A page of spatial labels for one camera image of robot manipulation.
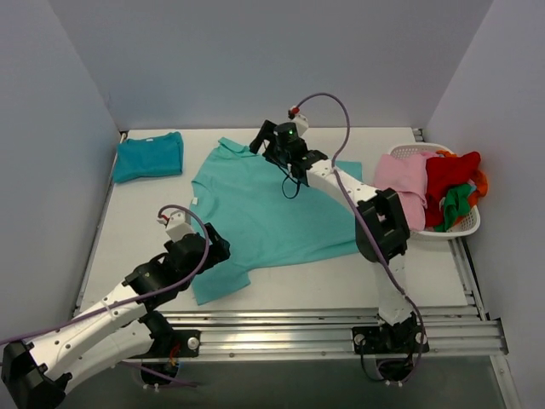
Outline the mint green t shirt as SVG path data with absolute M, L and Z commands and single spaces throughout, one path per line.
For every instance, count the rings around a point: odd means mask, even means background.
M 204 305 L 250 285 L 249 272 L 357 252 L 354 217 L 310 187 L 287 199 L 280 170 L 221 138 L 192 180 L 191 210 L 230 244 L 230 258 L 192 281 Z

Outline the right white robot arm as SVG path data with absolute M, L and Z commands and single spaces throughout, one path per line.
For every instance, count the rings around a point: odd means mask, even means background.
M 353 213 L 355 242 L 360 254 L 371 263 L 378 294 L 379 344 L 387 351 L 400 350 L 409 341 L 403 325 L 412 321 L 414 307 L 406 290 L 404 257 L 410 230 L 398 194 L 378 190 L 350 176 L 319 150 L 311 150 L 301 137 L 307 123 L 292 119 L 275 124 L 263 122 L 250 143 L 250 151 L 286 170 L 288 176 L 306 187 L 326 193 Z

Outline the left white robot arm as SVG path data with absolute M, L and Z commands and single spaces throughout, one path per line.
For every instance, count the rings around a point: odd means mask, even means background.
M 137 266 L 67 326 L 8 343 L 1 380 L 15 405 L 56 408 L 82 381 L 120 361 L 166 355 L 176 334 L 157 308 L 230 256 L 229 242 L 211 224 L 204 227 L 204 234 L 185 222 L 168 228 L 163 253 Z

